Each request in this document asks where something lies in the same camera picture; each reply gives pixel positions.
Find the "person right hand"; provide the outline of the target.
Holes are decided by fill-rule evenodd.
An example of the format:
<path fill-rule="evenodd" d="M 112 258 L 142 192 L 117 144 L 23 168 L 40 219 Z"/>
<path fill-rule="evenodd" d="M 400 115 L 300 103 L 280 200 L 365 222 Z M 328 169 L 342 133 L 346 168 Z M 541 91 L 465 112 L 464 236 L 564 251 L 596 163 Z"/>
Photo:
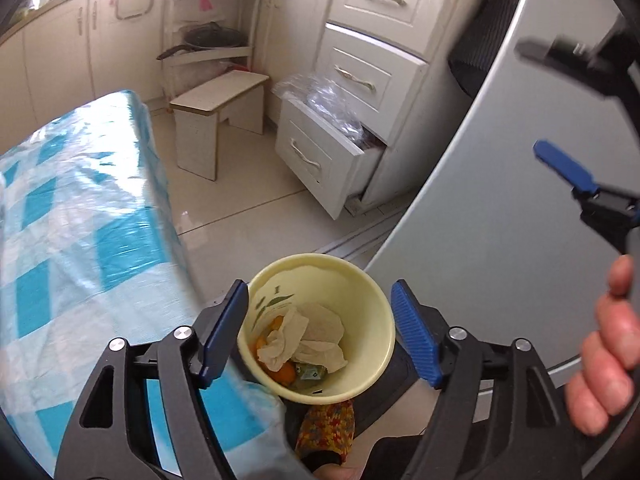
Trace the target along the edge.
<path fill-rule="evenodd" d="M 596 304 L 598 329 L 582 343 L 582 369 L 565 387 L 568 416 L 586 436 L 602 434 L 634 398 L 629 373 L 639 365 L 639 317 L 628 300 L 633 280 L 634 262 L 621 256 Z"/>

